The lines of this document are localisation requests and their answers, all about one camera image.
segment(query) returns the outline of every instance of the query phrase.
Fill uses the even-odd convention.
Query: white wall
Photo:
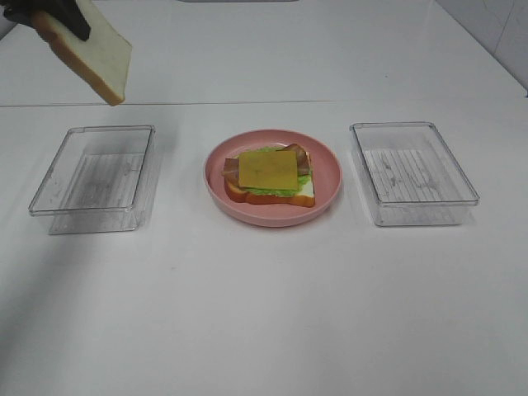
[[[437,0],[528,89],[528,0]]]

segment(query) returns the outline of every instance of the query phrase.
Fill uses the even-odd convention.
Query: pink plate
[[[315,191],[315,205],[312,208],[288,204],[252,205],[229,199],[222,177],[226,158],[232,158],[244,150],[292,143],[300,144],[311,157]],[[291,130],[253,130],[218,145],[205,162],[204,178],[214,202],[228,215],[264,227],[287,227],[317,217],[332,204],[341,188],[342,171],[335,154],[316,139]]]

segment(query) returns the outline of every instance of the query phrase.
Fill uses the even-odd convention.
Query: black glove
[[[75,0],[0,0],[0,5],[5,7],[3,15],[9,21],[33,27],[31,14],[42,10],[62,22],[82,41],[90,37],[91,28]]]

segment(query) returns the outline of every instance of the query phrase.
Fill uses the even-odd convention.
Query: sandwich
[[[309,154],[298,144],[245,151],[224,162],[225,191],[235,202],[254,205],[315,205]]]
[[[109,105],[125,100],[132,45],[125,40],[91,0],[76,0],[91,27],[86,41],[79,39],[48,12],[35,10],[31,24],[51,50]]]

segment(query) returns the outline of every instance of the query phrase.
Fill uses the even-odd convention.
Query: bread crust
[[[122,103],[125,96],[112,91],[105,81],[68,47],[62,35],[55,30],[51,18],[53,17],[44,11],[35,11],[31,14],[31,23],[42,40],[46,41],[55,55],[88,83],[106,103],[110,106]]]
[[[258,196],[249,191],[241,190],[233,183],[224,179],[225,192],[235,202],[247,202],[253,205],[289,204],[311,208],[315,205],[313,196]]]

